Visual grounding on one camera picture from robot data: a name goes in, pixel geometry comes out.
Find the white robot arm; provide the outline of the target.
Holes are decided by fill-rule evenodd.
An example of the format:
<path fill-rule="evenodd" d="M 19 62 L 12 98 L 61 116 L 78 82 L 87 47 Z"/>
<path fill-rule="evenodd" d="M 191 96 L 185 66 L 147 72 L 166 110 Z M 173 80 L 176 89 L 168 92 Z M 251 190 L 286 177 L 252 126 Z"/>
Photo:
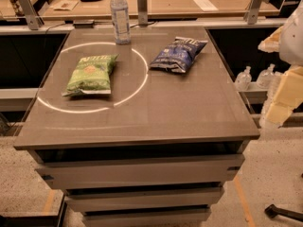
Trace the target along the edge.
<path fill-rule="evenodd" d="M 278 52 L 291 67 L 280 77 L 272 102 L 265 114 L 267 121 L 282 125 L 303 102 L 303 6 L 299 5 L 285 24 L 261 42 L 265 52 Z"/>

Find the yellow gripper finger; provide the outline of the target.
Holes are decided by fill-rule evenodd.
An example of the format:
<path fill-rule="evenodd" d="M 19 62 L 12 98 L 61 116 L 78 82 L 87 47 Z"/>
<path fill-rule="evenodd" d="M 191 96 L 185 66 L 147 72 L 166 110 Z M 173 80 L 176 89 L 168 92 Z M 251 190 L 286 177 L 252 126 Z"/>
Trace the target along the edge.
<path fill-rule="evenodd" d="M 282 125 L 303 103 L 303 67 L 292 65 L 280 77 L 280 82 L 265 115 L 267 121 Z"/>

